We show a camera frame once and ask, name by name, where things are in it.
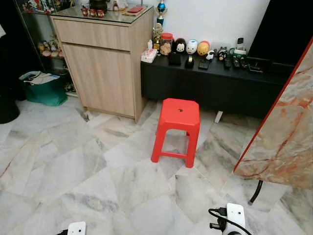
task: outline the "stool leg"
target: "stool leg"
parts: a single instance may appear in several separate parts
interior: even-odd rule
[[[194,166],[195,154],[197,149],[199,130],[189,133],[189,144],[187,149],[186,167],[192,168]]]
[[[156,140],[155,140],[155,145],[153,147],[153,152],[152,152],[152,156],[151,156],[151,161],[154,163],[158,162],[158,159],[160,157],[161,151],[162,151],[162,147],[163,147],[163,142],[165,139],[165,134],[166,134],[166,129],[164,129],[163,127],[159,126],[157,128],[157,132],[156,132]]]

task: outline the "green bag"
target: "green bag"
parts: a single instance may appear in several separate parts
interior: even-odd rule
[[[31,81],[26,81],[30,76],[37,77],[37,71],[28,72],[20,77],[23,83],[23,88],[28,101],[45,104],[48,106],[59,106],[67,100],[63,83],[59,76],[51,75],[56,79],[42,83],[32,84]]]

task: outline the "red plastic stool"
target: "red plastic stool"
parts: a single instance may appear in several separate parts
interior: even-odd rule
[[[186,131],[189,136],[187,155],[180,153],[162,152],[166,132],[170,129]],[[195,153],[200,129],[199,105],[190,100],[165,99],[162,104],[160,119],[156,131],[156,141],[151,161],[157,163],[160,156],[182,158],[186,167],[194,166]]]

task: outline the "white egg figurine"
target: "white egg figurine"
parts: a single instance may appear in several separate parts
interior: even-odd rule
[[[194,39],[191,39],[187,43],[186,52],[189,55],[192,55],[193,53],[195,53],[197,51],[197,48],[198,48],[198,42]]]

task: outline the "trophy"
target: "trophy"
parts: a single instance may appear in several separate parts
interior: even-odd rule
[[[167,8],[165,6],[164,0],[161,0],[161,2],[156,7],[156,13],[158,14],[158,18],[156,19],[156,22],[160,23],[163,26],[164,23],[164,15],[167,12]]]

